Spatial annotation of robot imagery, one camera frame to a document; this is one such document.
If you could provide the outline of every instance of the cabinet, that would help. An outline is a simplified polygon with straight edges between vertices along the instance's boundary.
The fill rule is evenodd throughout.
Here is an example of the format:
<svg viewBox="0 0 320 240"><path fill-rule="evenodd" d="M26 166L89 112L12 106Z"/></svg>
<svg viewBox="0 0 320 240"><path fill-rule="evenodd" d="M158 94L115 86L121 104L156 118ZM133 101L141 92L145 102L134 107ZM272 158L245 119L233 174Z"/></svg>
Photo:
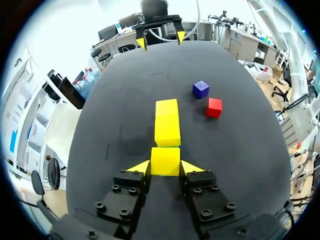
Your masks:
<svg viewBox="0 0 320 240"><path fill-rule="evenodd" d="M47 148L43 135L57 102L48 97L44 86L54 86L60 101L76 107L41 72L31 55L19 59L18 64L9 62L15 67L9 68L4 80L0 105L3 156L8 169L15 175L30 181L31 172L36 170L45 182L48 178L46 155L57 156ZM60 182L61 189L65 189L65 178Z"/></svg>
<svg viewBox="0 0 320 240"><path fill-rule="evenodd" d="M232 29L229 53L237 60L255 62L272 68L277 50L248 32Z"/></svg>

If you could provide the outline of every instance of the plastic bottle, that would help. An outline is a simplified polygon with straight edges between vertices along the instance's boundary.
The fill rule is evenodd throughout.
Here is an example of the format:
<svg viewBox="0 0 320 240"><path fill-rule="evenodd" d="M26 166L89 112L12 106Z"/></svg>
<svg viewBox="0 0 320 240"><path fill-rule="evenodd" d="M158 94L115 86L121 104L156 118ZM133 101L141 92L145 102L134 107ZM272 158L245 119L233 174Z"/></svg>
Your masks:
<svg viewBox="0 0 320 240"><path fill-rule="evenodd" d="M81 96L87 100L90 92L88 91L88 81L86 76L82 77L82 81L78 81L75 85L75 89L81 94Z"/></svg>

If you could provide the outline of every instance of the cube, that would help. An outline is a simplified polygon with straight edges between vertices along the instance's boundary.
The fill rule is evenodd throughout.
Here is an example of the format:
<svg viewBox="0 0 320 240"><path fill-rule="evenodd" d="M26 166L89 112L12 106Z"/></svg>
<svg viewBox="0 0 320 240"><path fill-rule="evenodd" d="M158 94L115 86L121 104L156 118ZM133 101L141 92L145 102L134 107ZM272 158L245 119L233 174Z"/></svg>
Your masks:
<svg viewBox="0 0 320 240"><path fill-rule="evenodd" d="M180 148L153 147L150 162L151 175L179 176Z"/></svg>
<svg viewBox="0 0 320 240"><path fill-rule="evenodd" d="M193 84L192 92L197 99L203 99L209 94L209 86L204 81L198 81Z"/></svg>
<svg viewBox="0 0 320 240"><path fill-rule="evenodd" d="M216 98L209 98L206 108L206 116L218 119L222 112L222 100Z"/></svg>
<svg viewBox="0 0 320 240"><path fill-rule="evenodd" d="M155 102L155 118L179 115L177 99L162 100Z"/></svg>
<svg viewBox="0 0 320 240"><path fill-rule="evenodd" d="M181 145L179 116L158 117L154 122L154 141L158 147Z"/></svg>

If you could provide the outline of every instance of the box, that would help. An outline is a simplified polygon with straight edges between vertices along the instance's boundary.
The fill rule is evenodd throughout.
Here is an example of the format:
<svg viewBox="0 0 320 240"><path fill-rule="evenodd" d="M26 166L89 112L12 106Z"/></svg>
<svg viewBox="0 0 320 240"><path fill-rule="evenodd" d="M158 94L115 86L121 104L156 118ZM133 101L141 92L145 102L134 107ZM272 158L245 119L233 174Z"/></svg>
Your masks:
<svg viewBox="0 0 320 240"><path fill-rule="evenodd" d="M272 72L273 72L273 75L279 79L282 76L283 68L279 66L274 66L272 68Z"/></svg>

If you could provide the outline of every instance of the blue object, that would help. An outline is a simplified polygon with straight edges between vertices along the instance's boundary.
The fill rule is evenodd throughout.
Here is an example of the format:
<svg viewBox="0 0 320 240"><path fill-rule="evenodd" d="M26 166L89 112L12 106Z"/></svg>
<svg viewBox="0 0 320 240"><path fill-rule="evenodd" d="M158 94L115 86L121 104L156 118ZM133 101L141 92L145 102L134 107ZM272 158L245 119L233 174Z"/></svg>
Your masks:
<svg viewBox="0 0 320 240"><path fill-rule="evenodd" d="M32 126L29 127L28 132L26 134L26 139L29 140Z"/></svg>
<svg viewBox="0 0 320 240"><path fill-rule="evenodd" d="M101 71L99 68L94 68L92 71L84 73L84 77L81 81L78 81L74 86L75 89L81 94L81 96L87 100L96 82L99 80Z"/></svg>
<svg viewBox="0 0 320 240"><path fill-rule="evenodd" d="M12 135L11 135L10 152L12 152L12 153L15 151L17 132L18 131L12 131Z"/></svg>
<svg viewBox="0 0 320 240"><path fill-rule="evenodd" d="M203 99L209 94L209 85L204 81L198 81L193 84L192 92L197 99Z"/></svg>

